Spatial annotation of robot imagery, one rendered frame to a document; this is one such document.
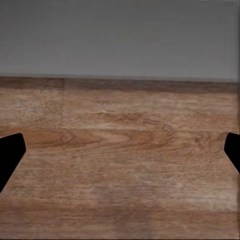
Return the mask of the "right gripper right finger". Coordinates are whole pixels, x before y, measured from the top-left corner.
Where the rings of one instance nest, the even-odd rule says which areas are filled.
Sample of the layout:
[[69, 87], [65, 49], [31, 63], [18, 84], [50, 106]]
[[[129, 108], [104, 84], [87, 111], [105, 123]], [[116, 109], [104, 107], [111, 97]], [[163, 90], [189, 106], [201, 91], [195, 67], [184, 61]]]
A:
[[224, 145], [224, 151], [240, 173], [240, 135], [229, 133]]

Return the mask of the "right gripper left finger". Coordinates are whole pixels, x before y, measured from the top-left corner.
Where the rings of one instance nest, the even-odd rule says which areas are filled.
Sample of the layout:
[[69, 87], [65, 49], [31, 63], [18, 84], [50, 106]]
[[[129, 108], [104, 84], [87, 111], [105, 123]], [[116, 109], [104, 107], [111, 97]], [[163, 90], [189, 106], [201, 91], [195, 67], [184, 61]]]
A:
[[22, 133], [0, 138], [0, 194], [25, 152]]

